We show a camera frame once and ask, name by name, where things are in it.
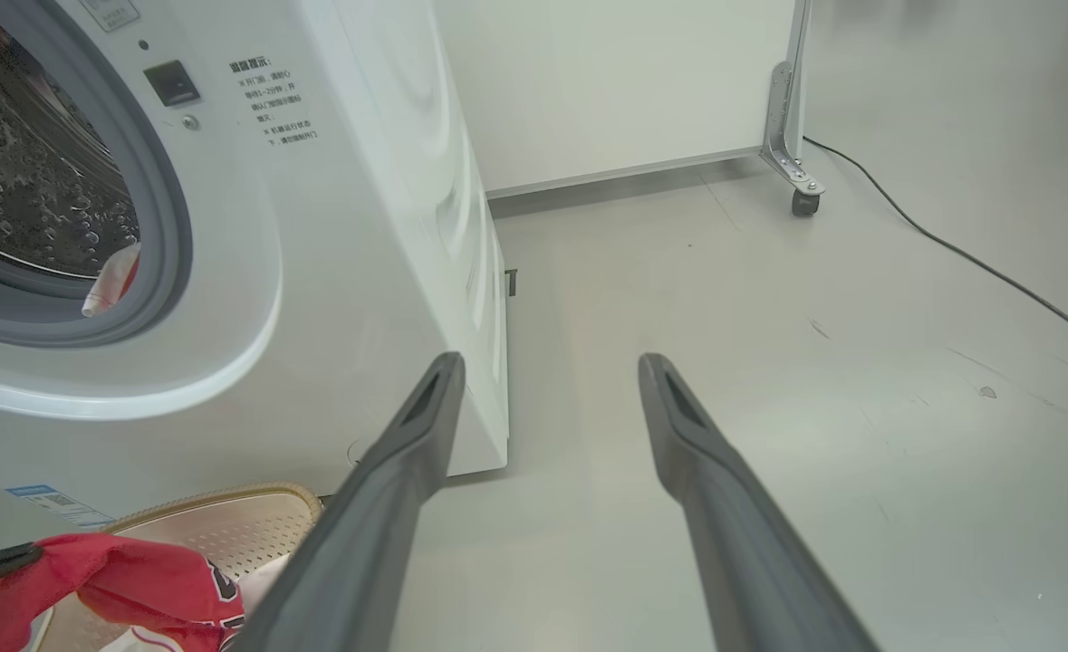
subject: power cord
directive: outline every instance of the power cord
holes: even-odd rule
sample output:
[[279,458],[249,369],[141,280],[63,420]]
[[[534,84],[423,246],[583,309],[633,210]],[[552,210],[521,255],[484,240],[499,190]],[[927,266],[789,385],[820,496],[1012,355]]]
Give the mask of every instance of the power cord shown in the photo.
[[1012,278],[1005,276],[1005,274],[1002,274],[1001,271],[998,271],[998,269],[994,268],[992,265],[987,264],[979,258],[972,255],[971,252],[964,251],[960,247],[957,247],[956,245],[948,243],[948,240],[941,238],[939,235],[931,234],[931,232],[928,231],[927,228],[924,228],[920,226],[920,223],[916,223],[916,220],[908,216],[907,212],[904,211],[902,207],[899,207],[898,203],[895,203],[895,199],[892,198],[892,195],[889,195],[889,191],[885,190],[884,187],[881,186],[878,181],[876,181],[876,177],[873,176],[873,173],[868,172],[868,169],[865,169],[864,166],[860,165],[860,161],[857,161],[855,159],[853,159],[853,157],[849,157],[848,154],[845,154],[839,150],[836,150],[835,148],[828,148],[828,145],[820,143],[818,140],[812,140],[806,136],[803,136],[803,140],[806,140],[812,145],[816,145],[816,148],[819,148],[821,150],[827,150],[828,152],[835,154],[835,156],[842,157],[842,159],[844,159],[845,161],[848,161],[851,165],[857,166],[857,168],[860,169],[860,172],[863,172],[864,176],[868,177],[868,181],[873,182],[873,186],[876,186],[876,189],[880,191],[880,195],[884,195],[884,199],[886,199],[886,201],[889,201],[889,203],[892,204],[892,207],[894,207],[894,209],[898,212],[899,217],[902,217],[906,222],[910,223],[910,226],[913,229],[915,229],[915,231],[920,231],[920,234],[926,236],[926,238],[928,239],[934,240],[934,243],[943,245],[943,247],[952,249],[952,251],[956,252],[957,254],[960,254],[961,257],[964,257],[964,259],[968,259],[969,261],[971,261],[971,263],[976,264],[977,267],[980,267],[985,271],[992,274],[992,276],[996,276],[1002,281],[1005,281],[1005,283],[1012,285],[1015,289],[1021,290],[1021,292],[1024,293],[1025,296],[1030,297],[1034,301],[1039,302],[1039,305],[1042,305],[1045,306],[1045,308],[1051,310],[1053,314],[1058,315],[1058,317],[1064,319],[1066,322],[1068,322],[1068,314],[1065,311],[1061,310],[1059,308],[1056,308],[1056,306],[1053,306],[1051,305],[1051,302],[1045,300],[1042,297],[1040,297],[1038,293],[1032,292],[1032,290],[1030,290],[1028,288],[1025,288],[1021,283],[1014,281]]

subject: red cloth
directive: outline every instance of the red cloth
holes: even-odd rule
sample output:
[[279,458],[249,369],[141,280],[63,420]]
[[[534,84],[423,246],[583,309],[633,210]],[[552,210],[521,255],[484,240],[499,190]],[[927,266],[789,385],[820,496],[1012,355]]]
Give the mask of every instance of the red cloth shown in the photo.
[[0,578],[0,652],[19,652],[30,620],[70,591],[103,619],[159,632],[185,652],[218,651],[244,626],[239,587],[193,549],[106,533],[37,544],[41,560]]

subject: black wheel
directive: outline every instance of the black wheel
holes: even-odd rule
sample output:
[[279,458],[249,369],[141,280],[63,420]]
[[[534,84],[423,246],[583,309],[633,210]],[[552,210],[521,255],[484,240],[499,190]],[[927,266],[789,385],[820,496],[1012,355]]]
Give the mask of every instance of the black wheel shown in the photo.
[[796,190],[790,198],[790,214],[797,217],[808,217],[820,209],[819,195],[805,195]]

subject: gray floor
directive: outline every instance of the gray floor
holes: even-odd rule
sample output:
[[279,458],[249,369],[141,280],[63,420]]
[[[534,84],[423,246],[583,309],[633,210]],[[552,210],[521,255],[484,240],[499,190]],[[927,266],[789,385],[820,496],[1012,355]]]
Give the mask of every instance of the gray floor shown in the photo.
[[[1068,311],[1068,3],[834,0],[808,135]],[[671,356],[884,649],[1068,649],[1068,326],[808,149],[493,204],[511,466],[422,512],[394,649],[711,649],[655,479]]]

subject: laundry basket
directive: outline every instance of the laundry basket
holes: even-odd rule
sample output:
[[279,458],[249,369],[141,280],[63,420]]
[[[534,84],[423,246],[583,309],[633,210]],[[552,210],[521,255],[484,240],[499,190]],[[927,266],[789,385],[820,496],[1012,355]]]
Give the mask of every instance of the laundry basket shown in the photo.
[[[319,516],[319,499],[297,483],[256,483],[197,495],[120,518],[104,531],[197,549],[236,580],[293,552]],[[33,649],[98,652],[127,630],[75,594],[54,604]]]

